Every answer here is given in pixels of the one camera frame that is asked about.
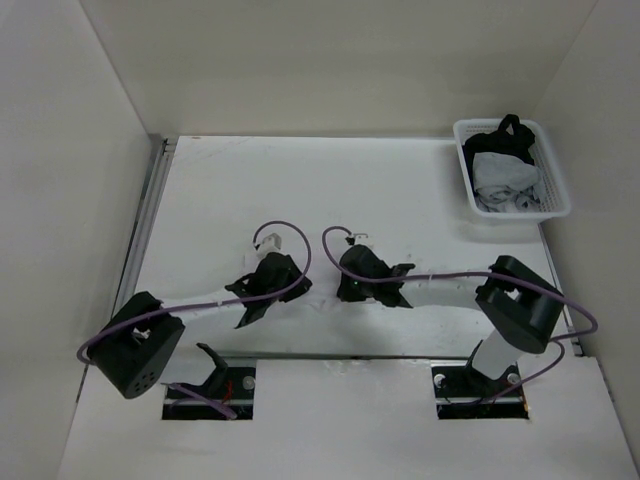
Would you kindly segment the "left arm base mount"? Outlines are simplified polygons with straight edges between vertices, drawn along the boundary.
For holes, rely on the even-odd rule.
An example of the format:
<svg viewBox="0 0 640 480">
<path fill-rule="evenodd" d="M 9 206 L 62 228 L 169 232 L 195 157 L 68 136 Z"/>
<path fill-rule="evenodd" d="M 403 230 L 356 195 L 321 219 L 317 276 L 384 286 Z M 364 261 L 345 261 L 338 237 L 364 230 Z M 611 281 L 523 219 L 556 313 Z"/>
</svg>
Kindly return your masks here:
<svg viewBox="0 0 640 480">
<path fill-rule="evenodd" d="M 208 361 L 170 365 L 166 373 L 178 376 L 166 381 L 163 420 L 227 421 L 252 420 L 256 391 L 257 361 L 251 358 L 224 358 L 206 343 L 197 348 Z"/>
</svg>

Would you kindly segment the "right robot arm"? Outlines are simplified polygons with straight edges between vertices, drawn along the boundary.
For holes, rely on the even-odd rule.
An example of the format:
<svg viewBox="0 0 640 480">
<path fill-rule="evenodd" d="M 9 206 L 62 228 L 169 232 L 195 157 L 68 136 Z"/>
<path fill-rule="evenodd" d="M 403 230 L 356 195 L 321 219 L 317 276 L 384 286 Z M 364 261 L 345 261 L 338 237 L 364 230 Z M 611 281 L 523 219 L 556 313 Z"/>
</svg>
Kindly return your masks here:
<svg viewBox="0 0 640 480">
<path fill-rule="evenodd" d="M 493 326 L 464 370 L 473 394 L 489 394 L 525 354 L 541 354 L 563 310 L 563 296 L 522 262 L 501 255 L 487 272 L 417 274 L 412 263 L 387 265 L 371 248 L 355 244 L 336 262 L 337 297 L 374 300 L 388 308 L 452 307 L 482 312 Z"/>
</svg>

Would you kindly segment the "white tank top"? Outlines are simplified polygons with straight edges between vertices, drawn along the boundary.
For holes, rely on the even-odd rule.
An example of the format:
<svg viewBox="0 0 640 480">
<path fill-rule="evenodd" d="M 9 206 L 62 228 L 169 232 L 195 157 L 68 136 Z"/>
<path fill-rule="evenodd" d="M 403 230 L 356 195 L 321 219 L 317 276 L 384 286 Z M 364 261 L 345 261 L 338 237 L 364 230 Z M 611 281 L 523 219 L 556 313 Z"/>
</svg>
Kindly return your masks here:
<svg viewBox="0 0 640 480">
<path fill-rule="evenodd" d="M 294 250 L 293 252 L 292 256 L 296 265 L 302 270 L 306 254 L 301 250 Z M 258 264 L 257 253 L 249 250 L 244 254 L 241 272 L 243 274 L 253 272 Z M 320 250 L 313 250 L 311 266 L 306 276 L 312 282 L 309 291 L 290 302 L 278 302 L 277 305 L 280 310 L 293 312 L 295 309 L 302 309 L 302 311 L 324 312 L 337 305 L 339 302 L 337 289 L 340 284 L 341 273 Z"/>
</svg>

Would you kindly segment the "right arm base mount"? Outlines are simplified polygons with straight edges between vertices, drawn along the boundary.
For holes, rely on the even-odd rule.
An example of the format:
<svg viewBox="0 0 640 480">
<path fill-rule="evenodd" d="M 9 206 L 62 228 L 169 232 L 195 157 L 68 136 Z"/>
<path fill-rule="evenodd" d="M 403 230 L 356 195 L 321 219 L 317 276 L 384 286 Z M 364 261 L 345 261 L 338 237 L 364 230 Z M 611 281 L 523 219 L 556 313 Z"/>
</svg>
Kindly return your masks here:
<svg viewBox="0 0 640 480">
<path fill-rule="evenodd" d="M 516 364 L 497 380 L 460 362 L 436 363 L 431 376 L 439 420 L 529 419 L 523 388 L 504 393 L 521 380 Z"/>
</svg>

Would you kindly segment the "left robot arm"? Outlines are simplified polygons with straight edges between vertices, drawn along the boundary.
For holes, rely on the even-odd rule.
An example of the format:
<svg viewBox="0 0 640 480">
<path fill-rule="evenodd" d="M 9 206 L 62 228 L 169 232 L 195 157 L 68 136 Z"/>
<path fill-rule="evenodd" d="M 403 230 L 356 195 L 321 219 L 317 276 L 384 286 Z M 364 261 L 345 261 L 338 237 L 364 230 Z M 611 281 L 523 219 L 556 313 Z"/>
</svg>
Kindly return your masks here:
<svg viewBox="0 0 640 480">
<path fill-rule="evenodd" d="M 81 347 L 79 357 L 95 365 L 124 398 L 135 399 L 160 380 L 188 327 L 248 327 L 275 303 L 306 294 L 312 286 L 308 270 L 289 255 L 271 252 L 254 272 L 189 304 L 136 293 Z"/>
</svg>

